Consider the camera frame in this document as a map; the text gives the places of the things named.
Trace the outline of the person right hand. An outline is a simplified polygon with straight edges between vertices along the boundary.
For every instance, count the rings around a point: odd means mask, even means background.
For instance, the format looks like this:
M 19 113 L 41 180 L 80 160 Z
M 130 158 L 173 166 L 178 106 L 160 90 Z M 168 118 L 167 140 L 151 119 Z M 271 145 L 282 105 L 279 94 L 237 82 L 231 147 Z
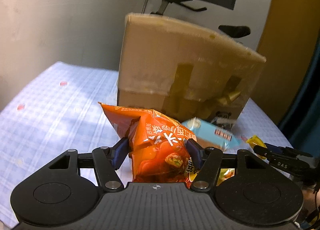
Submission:
M 304 202 L 300 216 L 307 222 L 313 222 L 319 214 L 319 193 L 315 194 L 310 188 L 303 188 L 302 193 Z

